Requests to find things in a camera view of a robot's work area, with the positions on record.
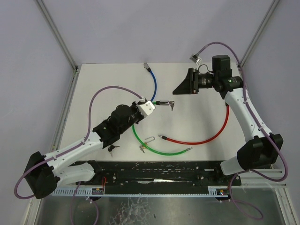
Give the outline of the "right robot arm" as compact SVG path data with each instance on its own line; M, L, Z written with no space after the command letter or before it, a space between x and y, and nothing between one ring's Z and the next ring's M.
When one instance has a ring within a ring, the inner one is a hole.
M233 76L228 55L212 58L212 71L201 74L189 68L187 76L172 92L174 95L197 94L200 89L213 88L233 111L245 138L236 156L220 164L224 175L240 173L276 162L283 145L280 134L274 134L262 121L244 89L240 76Z

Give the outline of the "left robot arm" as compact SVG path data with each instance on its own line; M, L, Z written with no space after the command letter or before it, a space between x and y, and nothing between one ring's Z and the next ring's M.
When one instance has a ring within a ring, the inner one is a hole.
M113 145L133 124L139 123L154 110L151 101L133 102L131 106L119 105L106 120L90 129L83 139L44 155L39 151L33 153L23 173L33 196L42 199L60 185L91 180L96 174L91 164L74 166L73 163Z

